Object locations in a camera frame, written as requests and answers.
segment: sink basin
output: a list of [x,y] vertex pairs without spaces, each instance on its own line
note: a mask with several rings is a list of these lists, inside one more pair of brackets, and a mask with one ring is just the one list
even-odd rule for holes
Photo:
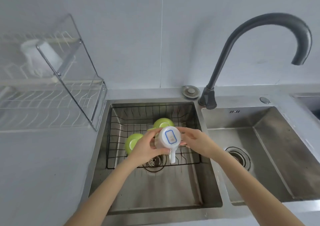
[[[202,109],[202,114],[210,137],[278,200],[320,198],[320,164],[276,107]],[[231,203],[244,205],[223,175]]]
[[[126,138],[144,134],[159,118],[169,118],[175,126],[200,129],[193,102],[111,104],[90,194],[126,158]],[[210,160],[181,147],[176,161],[171,165],[165,155],[135,169],[108,215],[221,207]]]
[[320,96],[301,96],[297,97],[311,112],[320,120]]

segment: dish rack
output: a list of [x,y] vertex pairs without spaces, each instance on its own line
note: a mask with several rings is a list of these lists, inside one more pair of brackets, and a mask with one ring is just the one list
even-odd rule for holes
[[[145,134],[159,118],[168,118],[175,127],[197,129],[197,116],[191,104],[159,104],[133,107],[111,108],[111,120],[107,137],[106,169],[114,169],[128,155],[125,151],[126,139],[134,134]],[[167,166],[190,165],[201,163],[201,156],[185,145],[176,151],[176,162],[170,164],[168,155],[151,159],[140,166],[150,172],[157,172]]]
[[[21,50],[30,40],[50,75],[30,71]],[[59,66],[51,65],[43,43],[61,58]],[[88,125],[97,131],[106,93],[70,14],[47,33],[0,36],[0,132]]]

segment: blue bordered label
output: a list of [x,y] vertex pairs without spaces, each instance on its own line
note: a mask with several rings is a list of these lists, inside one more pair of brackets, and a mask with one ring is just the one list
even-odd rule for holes
[[173,130],[168,130],[164,134],[170,144],[174,144],[177,142],[177,139],[176,139],[176,136],[174,135]]

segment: black faucet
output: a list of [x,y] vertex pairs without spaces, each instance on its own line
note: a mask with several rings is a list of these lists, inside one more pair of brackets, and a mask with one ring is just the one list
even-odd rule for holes
[[234,30],[230,37],[227,39],[218,59],[217,65],[214,68],[210,81],[204,88],[201,98],[198,101],[201,106],[206,106],[206,108],[209,110],[217,107],[217,103],[214,97],[214,85],[218,79],[224,63],[226,62],[226,59],[228,58],[232,46],[242,34],[249,31],[250,29],[262,25],[279,25],[286,27],[291,32],[293,32],[293,34],[296,36],[298,47],[291,63],[297,66],[303,65],[309,55],[312,45],[311,32],[304,21],[296,16],[287,13],[268,13],[251,18],[250,20],[241,24],[236,30]]

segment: drain strainer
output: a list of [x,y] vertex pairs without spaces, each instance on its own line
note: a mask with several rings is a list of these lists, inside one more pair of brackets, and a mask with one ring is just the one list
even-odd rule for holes
[[162,170],[167,164],[167,156],[159,155],[150,159],[149,162],[145,163],[143,167],[149,172],[158,172]]
[[228,147],[226,151],[232,155],[238,162],[246,169],[249,170],[251,166],[249,156],[238,147]]

